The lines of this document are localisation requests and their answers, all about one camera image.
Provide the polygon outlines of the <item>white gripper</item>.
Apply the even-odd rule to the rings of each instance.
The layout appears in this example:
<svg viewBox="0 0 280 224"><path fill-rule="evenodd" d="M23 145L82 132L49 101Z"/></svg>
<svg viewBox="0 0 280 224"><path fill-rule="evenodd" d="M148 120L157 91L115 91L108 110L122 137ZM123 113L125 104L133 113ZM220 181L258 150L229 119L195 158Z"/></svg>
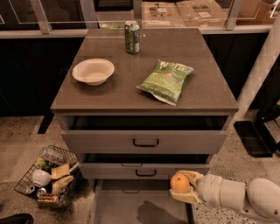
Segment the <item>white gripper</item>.
<svg viewBox="0 0 280 224"><path fill-rule="evenodd" d="M182 191L170 189L169 192L175 200L188 204L203 202L208 207L221 207L222 177L213 174L204 176L197 171L177 171L177 174L185 175L193 186L197 186L197 192L192 186Z"/></svg>

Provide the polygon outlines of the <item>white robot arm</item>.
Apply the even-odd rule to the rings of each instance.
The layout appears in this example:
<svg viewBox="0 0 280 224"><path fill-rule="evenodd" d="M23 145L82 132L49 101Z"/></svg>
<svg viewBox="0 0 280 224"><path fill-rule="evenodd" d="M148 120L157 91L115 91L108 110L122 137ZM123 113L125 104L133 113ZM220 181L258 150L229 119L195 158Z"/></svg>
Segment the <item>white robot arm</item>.
<svg viewBox="0 0 280 224"><path fill-rule="evenodd" d="M177 171L170 180L171 196L187 204L233 210L264 223L280 223L280 186L266 178L247 185L196 171Z"/></svg>

